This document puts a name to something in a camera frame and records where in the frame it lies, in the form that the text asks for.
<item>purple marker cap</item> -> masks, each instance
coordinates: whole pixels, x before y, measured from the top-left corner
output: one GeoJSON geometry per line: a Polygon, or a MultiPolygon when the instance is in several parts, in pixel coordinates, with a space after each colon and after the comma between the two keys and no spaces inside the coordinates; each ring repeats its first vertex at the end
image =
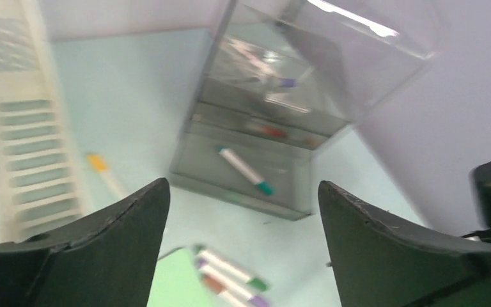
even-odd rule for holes
{"type": "Polygon", "coordinates": [[[248,302],[255,307],[270,307],[270,304],[258,295],[252,297],[248,302]]]}
{"type": "Polygon", "coordinates": [[[205,266],[206,264],[208,264],[208,262],[207,262],[206,260],[204,260],[204,259],[199,259],[199,260],[197,260],[197,262],[196,262],[196,267],[197,267],[198,269],[200,269],[200,268],[202,268],[203,266],[205,266]]]}
{"type": "Polygon", "coordinates": [[[296,85],[298,85],[298,82],[296,79],[287,79],[287,78],[281,78],[281,87],[282,88],[294,88],[296,85]]]}

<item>white table surface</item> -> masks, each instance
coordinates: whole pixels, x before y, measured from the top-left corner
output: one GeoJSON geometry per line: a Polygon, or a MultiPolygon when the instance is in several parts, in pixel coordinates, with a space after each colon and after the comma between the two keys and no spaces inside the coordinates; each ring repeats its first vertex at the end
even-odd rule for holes
{"type": "MultiPolygon", "coordinates": [[[[131,192],[168,174],[178,133],[208,54],[208,31],[194,29],[53,45],[79,158],[102,154],[131,192]]],[[[116,201],[85,159],[93,208],[116,201]]],[[[352,129],[316,153],[312,201],[321,180],[421,223],[352,129]]],[[[273,306],[340,306],[320,220],[289,222],[171,188],[160,254],[205,243],[268,280],[273,306]]]]}

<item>white plastic crate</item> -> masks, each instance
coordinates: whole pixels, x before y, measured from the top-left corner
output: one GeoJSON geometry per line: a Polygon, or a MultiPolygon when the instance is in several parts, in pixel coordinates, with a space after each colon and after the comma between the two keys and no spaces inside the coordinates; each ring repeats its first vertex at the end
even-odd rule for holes
{"type": "Polygon", "coordinates": [[[36,1],[0,0],[0,242],[89,213],[36,1]]]}

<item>transparent lid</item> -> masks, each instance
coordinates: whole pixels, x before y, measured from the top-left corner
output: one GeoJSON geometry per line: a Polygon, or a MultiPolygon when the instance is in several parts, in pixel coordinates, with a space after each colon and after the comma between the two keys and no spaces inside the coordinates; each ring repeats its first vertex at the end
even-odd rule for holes
{"type": "MultiPolygon", "coordinates": [[[[441,34],[439,14],[428,0],[293,0],[280,18],[238,3],[220,46],[239,38],[270,50],[264,62],[280,57],[307,63],[297,64],[293,78],[314,80],[318,95],[305,103],[295,99],[296,109],[356,121],[424,69],[441,34]]],[[[224,75],[217,63],[214,77],[224,75]]],[[[258,72],[242,72],[259,78],[258,72]]]]}

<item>yellow marker cap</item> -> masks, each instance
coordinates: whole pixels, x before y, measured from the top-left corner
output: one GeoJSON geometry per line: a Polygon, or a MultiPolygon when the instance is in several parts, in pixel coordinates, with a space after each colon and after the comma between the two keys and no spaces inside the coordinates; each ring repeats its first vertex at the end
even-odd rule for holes
{"type": "Polygon", "coordinates": [[[88,161],[95,171],[105,171],[108,169],[108,165],[106,165],[106,162],[104,162],[100,155],[88,155],[88,161]]]}

